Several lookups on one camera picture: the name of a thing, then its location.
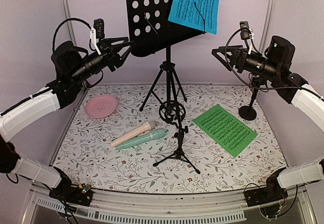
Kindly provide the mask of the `blue printed paper sheet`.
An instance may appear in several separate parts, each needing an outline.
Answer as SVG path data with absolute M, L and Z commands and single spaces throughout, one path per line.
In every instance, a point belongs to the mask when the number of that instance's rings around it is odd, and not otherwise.
M 175 24 L 217 34 L 220 0 L 173 0 L 168 20 Z

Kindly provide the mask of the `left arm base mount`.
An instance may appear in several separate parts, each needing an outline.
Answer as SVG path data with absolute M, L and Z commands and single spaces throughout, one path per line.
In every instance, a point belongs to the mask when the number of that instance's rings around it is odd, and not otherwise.
M 78 186 L 73 185 L 71 179 L 59 168 L 53 167 L 60 175 L 61 180 L 55 188 L 51 188 L 49 197 L 67 203 L 77 204 L 89 207 L 93 198 L 94 192 L 89 185 L 85 183 Z

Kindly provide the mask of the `black tripod music stand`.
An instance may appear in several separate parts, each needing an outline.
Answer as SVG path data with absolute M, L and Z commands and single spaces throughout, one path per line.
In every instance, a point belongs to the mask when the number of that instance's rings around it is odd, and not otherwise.
M 157 74 L 140 111 L 144 109 L 148 99 L 153 95 L 159 103 L 163 101 L 155 93 L 154 88 L 166 73 L 166 100 L 177 101 L 178 95 L 184 95 L 183 87 L 175 71 L 175 64 L 171 62 L 171 47 L 179 42 L 201 35 L 202 32 L 193 28 L 179 25 L 168 20 L 173 0 L 126 0 L 128 28 L 130 40 L 135 47 L 132 55 L 147 57 L 160 50 L 166 51 L 166 59 L 160 65 Z

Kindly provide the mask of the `beige toy microphone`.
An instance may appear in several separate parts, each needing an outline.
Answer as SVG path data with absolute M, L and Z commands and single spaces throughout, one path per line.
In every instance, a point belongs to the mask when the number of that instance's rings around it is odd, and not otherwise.
M 126 133 L 125 135 L 121 136 L 118 139 L 115 139 L 112 143 L 111 146 L 115 147 L 120 145 L 121 143 L 126 142 L 127 140 L 133 139 L 134 137 L 145 133 L 147 131 L 150 131 L 151 129 L 153 129 L 156 126 L 155 121 L 147 121 L 145 122 L 143 125 L 139 126 L 138 128 Z

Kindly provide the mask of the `green paper sheet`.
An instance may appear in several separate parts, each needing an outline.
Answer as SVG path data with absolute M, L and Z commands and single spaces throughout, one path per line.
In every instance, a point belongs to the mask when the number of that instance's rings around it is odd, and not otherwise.
M 193 122 L 234 158 L 258 136 L 257 132 L 218 104 Z

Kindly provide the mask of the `black round-base mic stand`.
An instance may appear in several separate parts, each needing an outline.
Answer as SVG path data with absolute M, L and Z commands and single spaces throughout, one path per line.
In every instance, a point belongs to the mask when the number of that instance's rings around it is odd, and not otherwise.
M 253 77 L 253 79 L 252 79 L 252 86 L 257 87 L 257 88 L 260 88 L 261 85 L 265 85 L 265 83 L 266 83 L 266 80 L 265 80 L 265 78 L 262 78 L 262 77 Z M 243 118 L 244 120 L 253 121 L 256 119 L 257 113 L 256 113 L 255 109 L 253 108 L 253 103 L 256 100 L 258 91 L 259 91 L 259 89 L 253 89 L 250 104 L 248 106 L 247 105 L 242 106 L 238 110 L 239 116 L 241 118 Z

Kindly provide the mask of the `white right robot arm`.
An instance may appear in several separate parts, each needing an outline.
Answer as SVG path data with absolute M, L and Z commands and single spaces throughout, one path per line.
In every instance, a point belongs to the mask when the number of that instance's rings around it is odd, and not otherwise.
M 290 71 L 295 46 L 274 35 L 264 55 L 251 52 L 243 46 L 222 46 L 212 55 L 229 71 L 248 71 L 270 81 L 271 88 L 287 103 L 302 111 L 320 129 L 323 129 L 323 97 L 297 73 Z M 316 159 L 299 166 L 280 169 L 267 179 L 269 185 L 262 190 L 262 198 L 272 202 L 281 189 L 323 180 L 323 160 Z

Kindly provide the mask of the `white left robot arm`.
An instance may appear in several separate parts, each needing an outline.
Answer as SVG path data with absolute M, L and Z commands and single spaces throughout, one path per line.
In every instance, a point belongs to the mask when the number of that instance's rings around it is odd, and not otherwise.
M 102 39 L 95 43 L 96 50 L 76 47 L 66 41 L 54 49 L 51 60 L 56 79 L 45 87 L 1 113 L 1 173 L 14 173 L 55 189 L 65 201 L 75 197 L 71 180 L 62 170 L 20 156 L 12 138 L 43 116 L 72 104 L 83 83 L 105 67 L 111 71 L 120 68 L 135 43 L 127 37 Z

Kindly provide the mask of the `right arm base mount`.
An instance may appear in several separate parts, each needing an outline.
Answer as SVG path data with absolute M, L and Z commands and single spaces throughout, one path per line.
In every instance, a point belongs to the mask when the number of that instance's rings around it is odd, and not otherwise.
M 255 183 L 248 183 L 244 188 L 244 197 L 248 207 L 257 206 L 261 204 L 267 204 L 274 201 L 279 201 L 283 199 L 283 203 L 279 204 L 277 211 L 272 211 L 270 208 L 263 207 L 260 210 L 261 215 L 269 220 L 278 219 L 281 216 L 284 216 L 288 213 L 292 207 L 294 206 L 297 194 L 298 194 L 298 186 L 296 185 L 296 192 L 294 199 L 290 205 L 290 207 L 286 211 L 282 211 L 285 203 L 288 200 L 288 193 L 286 189 L 282 189 L 278 183 L 277 177 L 279 174 L 284 171 L 286 167 L 280 168 L 273 172 L 266 179 L 266 186 L 260 187 Z

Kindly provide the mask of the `black small tripod mic stand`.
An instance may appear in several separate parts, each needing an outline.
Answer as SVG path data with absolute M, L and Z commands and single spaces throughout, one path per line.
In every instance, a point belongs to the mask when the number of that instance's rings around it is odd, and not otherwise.
M 200 171 L 185 156 L 185 152 L 182 148 L 184 135 L 188 133 L 188 126 L 182 126 L 182 121 L 186 116 L 185 107 L 176 100 L 167 100 L 161 104 L 159 108 L 159 116 L 165 123 L 174 125 L 177 128 L 177 132 L 174 134 L 174 137 L 178 140 L 178 146 L 171 155 L 158 162 L 155 162 L 153 167 L 157 167 L 160 163 L 166 160 L 175 159 L 188 163 L 197 174 L 200 174 Z

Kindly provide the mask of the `mint green toy microphone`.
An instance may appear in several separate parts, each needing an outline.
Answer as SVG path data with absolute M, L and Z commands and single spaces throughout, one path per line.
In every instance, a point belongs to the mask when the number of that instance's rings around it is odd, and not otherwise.
M 127 148 L 131 148 L 133 146 L 137 146 L 143 143 L 147 143 L 152 140 L 157 140 L 160 138 L 163 138 L 166 135 L 166 129 L 156 129 L 151 131 L 150 133 L 147 133 L 145 135 L 135 137 L 133 139 L 127 140 L 115 147 L 116 150 L 124 150 Z

